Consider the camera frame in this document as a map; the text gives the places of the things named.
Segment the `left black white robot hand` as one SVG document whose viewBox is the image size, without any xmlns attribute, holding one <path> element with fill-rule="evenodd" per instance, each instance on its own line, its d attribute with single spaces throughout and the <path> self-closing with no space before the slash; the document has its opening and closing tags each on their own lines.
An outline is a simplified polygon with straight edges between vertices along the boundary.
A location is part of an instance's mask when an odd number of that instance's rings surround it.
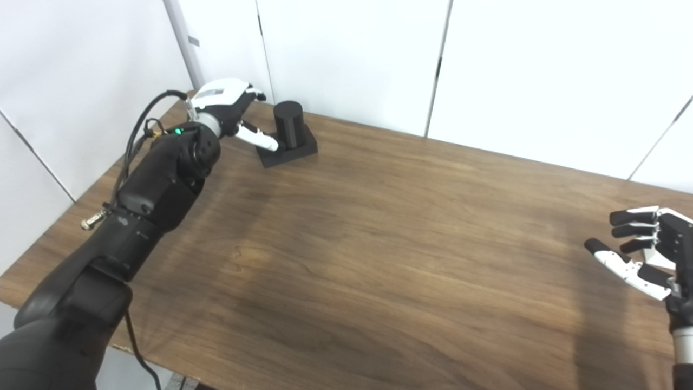
<svg viewBox="0 0 693 390">
<path fill-rule="evenodd" d="M 236 137 L 270 152 L 279 150 L 279 141 L 243 120 L 250 104 L 265 102 L 267 96 L 250 82 L 226 77 L 204 84 L 186 101 L 188 118 L 198 122 L 218 137 Z"/>
</svg>

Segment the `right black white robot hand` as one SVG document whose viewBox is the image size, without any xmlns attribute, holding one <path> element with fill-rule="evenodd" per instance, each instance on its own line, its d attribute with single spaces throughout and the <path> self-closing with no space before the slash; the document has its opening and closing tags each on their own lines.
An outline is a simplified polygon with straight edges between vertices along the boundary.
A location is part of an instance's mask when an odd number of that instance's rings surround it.
<svg viewBox="0 0 693 390">
<path fill-rule="evenodd" d="M 589 254 L 634 289 L 665 303 L 669 331 L 691 327 L 691 219 L 659 206 L 611 212 L 614 238 L 628 238 L 613 250 L 596 238 Z"/>
</svg>

